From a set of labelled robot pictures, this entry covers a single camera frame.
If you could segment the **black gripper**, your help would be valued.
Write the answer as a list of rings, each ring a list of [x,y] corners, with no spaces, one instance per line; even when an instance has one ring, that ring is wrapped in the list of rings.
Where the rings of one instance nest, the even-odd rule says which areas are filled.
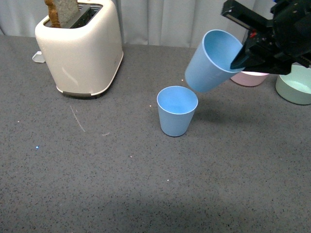
[[[251,30],[231,69],[289,74],[293,63],[311,64],[311,2],[279,0],[268,20],[236,0],[223,4],[221,15]]]

